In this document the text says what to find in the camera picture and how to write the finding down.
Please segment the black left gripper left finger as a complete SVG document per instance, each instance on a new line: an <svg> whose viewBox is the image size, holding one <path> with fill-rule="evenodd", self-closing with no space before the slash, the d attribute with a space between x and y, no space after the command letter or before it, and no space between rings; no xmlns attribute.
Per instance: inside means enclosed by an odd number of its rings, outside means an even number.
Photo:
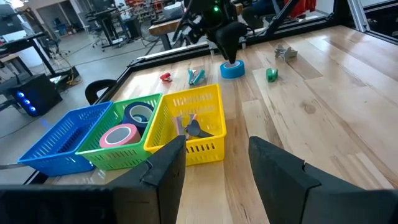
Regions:
<svg viewBox="0 0 398 224"><path fill-rule="evenodd" d="M175 224L186 166L186 139L179 135L144 162L115 178L113 224Z"/></svg>

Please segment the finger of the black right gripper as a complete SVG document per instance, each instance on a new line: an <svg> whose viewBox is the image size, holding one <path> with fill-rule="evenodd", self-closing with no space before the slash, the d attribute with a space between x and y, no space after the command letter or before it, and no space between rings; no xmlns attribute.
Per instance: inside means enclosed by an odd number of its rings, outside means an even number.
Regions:
<svg viewBox="0 0 398 224"><path fill-rule="evenodd" d="M246 35L246 24L232 22L215 32L215 44L225 60L235 63L240 37Z"/></svg>

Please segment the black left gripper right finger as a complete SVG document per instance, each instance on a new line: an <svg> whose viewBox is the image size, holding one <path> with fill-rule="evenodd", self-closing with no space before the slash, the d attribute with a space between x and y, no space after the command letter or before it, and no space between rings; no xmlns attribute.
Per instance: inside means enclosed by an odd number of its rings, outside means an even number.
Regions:
<svg viewBox="0 0 398 224"><path fill-rule="evenodd" d="M248 154L270 224L300 224L312 189L354 189L353 184L258 136L249 138Z"/></svg>

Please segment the light blue tape roll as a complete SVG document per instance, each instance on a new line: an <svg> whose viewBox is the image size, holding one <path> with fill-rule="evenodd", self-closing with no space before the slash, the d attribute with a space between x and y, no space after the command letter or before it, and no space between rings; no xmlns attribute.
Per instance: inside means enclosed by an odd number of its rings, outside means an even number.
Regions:
<svg viewBox="0 0 398 224"><path fill-rule="evenodd" d="M244 62L236 60L235 63L229 63L228 61L222 63L220 65L220 72L223 78L239 78L245 74Z"/></svg>

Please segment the teal staple remover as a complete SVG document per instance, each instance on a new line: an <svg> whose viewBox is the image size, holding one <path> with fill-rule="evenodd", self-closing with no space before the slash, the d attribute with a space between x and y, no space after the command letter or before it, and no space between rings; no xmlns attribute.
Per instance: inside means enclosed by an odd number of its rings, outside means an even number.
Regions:
<svg viewBox="0 0 398 224"><path fill-rule="evenodd" d="M188 69L188 84L197 85L205 78L205 70L199 71Z"/></svg>

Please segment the grey staple remover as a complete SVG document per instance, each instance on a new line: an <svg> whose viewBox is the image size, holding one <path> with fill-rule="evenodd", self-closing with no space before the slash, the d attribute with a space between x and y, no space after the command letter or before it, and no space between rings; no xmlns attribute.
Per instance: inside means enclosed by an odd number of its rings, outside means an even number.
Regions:
<svg viewBox="0 0 398 224"><path fill-rule="evenodd" d="M277 47L274 50L275 53L275 58L282 58L283 61L287 62L289 60L292 60L295 58L298 54L298 52L291 47L284 48L282 44L278 44Z"/></svg>

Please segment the pink staple remover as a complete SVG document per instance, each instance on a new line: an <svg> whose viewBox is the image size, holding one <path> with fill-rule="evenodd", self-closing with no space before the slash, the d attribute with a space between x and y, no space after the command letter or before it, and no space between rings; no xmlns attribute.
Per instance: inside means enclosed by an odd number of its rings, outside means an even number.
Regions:
<svg viewBox="0 0 398 224"><path fill-rule="evenodd" d="M188 124L185 127L183 127L182 116L173 117L172 121L173 121L173 124L175 125L177 135L179 136L179 135L184 134L186 139L190 139L190 135L188 134L188 131L187 131L187 126L189 124L191 124L192 121L195 120L196 118L197 118L197 114L189 114Z"/></svg>

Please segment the pink tape roll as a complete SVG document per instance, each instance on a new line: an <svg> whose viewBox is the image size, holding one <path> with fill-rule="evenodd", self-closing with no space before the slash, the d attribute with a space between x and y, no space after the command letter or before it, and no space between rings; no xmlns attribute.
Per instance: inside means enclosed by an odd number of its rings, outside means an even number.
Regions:
<svg viewBox="0 0 398 224"><path fill-rule="evenodd" d="M141 134L133 124L119 124L106 131L99 144L102 148L123 146L127 144L138 143L141 140Z"/></svg>

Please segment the purple tape roll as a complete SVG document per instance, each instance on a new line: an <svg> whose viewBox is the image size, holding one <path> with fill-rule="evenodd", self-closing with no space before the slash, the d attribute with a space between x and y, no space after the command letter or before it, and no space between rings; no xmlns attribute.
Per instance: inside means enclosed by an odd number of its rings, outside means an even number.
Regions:
<svg viewBox="0 0 398 224"><path fill-rule="evenodd" d="M150 117L154 112L154 107L145 102L133 102L124 109L122 123L129 123L136 126L139 134L143 136Z"/></svg>

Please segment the yellow plastic basket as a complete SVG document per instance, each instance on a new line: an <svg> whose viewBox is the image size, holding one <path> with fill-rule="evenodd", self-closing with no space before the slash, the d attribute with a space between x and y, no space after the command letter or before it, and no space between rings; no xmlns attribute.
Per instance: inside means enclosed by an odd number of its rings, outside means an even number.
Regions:
<svg viewBox="0 0 398 224"><path fill-rule="evenodd" d="M201 130L211 136L208 138L192 136L187 139L187 165L222 161L224 159L226 122L218 84L162 96L150 125L144 150L153 154L177 137L177 124L173 119L181 118L181 125L186 127L190 122L191 114L197 116L195 119Z"/></svg>

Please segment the green mini stapler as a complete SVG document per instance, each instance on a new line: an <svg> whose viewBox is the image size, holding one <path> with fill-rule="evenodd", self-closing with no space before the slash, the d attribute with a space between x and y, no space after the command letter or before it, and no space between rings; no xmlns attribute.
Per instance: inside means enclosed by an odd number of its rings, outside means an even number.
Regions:
<svg viewBox="0 0 398 224"><path fill-rule="evenodd" d="M268 68L266 70L266 80L269 83L275 82L279 77L279 71L276 68Z"/></svg>

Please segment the green plastic basket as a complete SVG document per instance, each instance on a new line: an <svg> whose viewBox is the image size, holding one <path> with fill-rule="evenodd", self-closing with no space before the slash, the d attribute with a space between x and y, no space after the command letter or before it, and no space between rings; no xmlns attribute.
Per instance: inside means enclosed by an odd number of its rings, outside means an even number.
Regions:
<svg viewBox="0 0 398 224"><path fill-rule="evenodd" d="M97 168L102 170L134 167L147 159L151 153L144 150L144 143L161 97L162 95L160 93L155 93L152 95L114 102L107 112L105 112L104 116L98 121L98 124L94 126L92 132L79 147L76 154L83 156ZM102 148L100 146L100 138L111 128L123 123L124 111L132 103L146 103L152 107L152 112L146 119L147 124L144 131L140 133L141 140L137 143L123 146Z"/></svg>

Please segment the blue plastic basket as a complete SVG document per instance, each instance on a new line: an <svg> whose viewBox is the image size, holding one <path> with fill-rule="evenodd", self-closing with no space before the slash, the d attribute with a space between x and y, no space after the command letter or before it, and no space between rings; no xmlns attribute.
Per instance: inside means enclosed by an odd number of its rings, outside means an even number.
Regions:
<svg viewBox="0 0 398 224"><path fill-rule="evenodd" d="M49 177L93 170L76 152L111 105L109 101L67 112L17 162Z"/></svg>

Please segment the black computer tower blue lights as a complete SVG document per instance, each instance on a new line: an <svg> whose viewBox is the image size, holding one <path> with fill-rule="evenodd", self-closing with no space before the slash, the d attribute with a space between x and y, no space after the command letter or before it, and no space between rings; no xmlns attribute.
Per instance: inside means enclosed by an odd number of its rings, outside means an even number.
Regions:
<svg viewBox="0 0 398 224"><path fill-rule="evenodd" d="M29 77L8 92L32 117L44 115L62 101L55 85L45 74Z"/></svg>

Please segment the silver aluminium post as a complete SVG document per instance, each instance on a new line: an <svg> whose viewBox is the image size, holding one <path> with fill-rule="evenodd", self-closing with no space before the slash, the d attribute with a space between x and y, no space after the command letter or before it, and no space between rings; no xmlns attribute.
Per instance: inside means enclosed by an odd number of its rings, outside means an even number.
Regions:
<svg viewBox="0 0 398 224"><path fill-rule="evenodd" d="M368 19L365 15L363 5L360 0L347 0L348 6L351 11L351 15L356 27L356 30L360 32L369 32L370 26Z"/></svg>

